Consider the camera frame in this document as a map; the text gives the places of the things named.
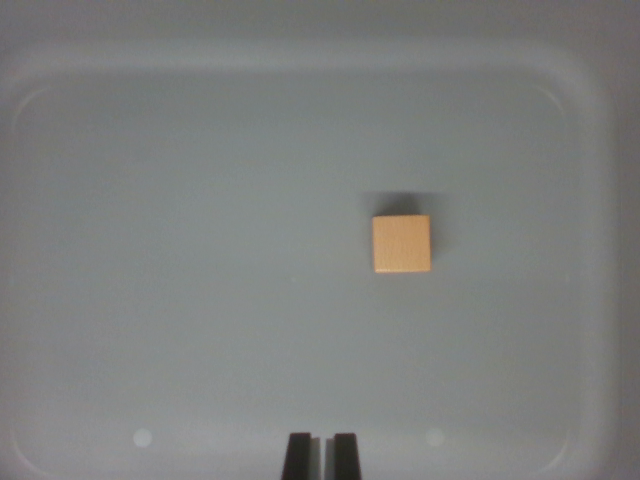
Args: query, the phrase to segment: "wooden cube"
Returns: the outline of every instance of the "wooden cube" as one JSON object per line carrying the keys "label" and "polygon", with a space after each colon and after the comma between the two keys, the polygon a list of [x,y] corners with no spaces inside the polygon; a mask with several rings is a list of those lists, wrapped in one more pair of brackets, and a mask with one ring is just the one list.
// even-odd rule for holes
{"label": "wooden cube", "polygon": [[372,224],[373,268],[377,273],[431,270],[428,215],[374,217]]}

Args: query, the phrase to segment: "white tray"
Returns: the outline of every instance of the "white tray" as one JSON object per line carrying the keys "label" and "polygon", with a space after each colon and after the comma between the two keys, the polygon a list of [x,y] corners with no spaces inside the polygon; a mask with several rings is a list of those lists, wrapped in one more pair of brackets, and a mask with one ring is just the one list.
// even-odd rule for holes
{"label": "white tray", "polygon": [[[3,470],[275,479],[292,431],[357,433],[366,480],[606,458],[611,119],[572,57],[60,45],[0,81]],[[432,272],[373,273],[381,212],[432,216]]]}

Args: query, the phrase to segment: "orange block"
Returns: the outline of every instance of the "orange block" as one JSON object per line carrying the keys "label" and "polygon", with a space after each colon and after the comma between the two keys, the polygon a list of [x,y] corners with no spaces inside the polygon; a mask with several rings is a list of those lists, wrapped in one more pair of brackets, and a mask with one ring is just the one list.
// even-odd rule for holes
{"label": "orange block", "polygon": [[377,273],[428,272],[428,215],[373,217],[373,268]]}

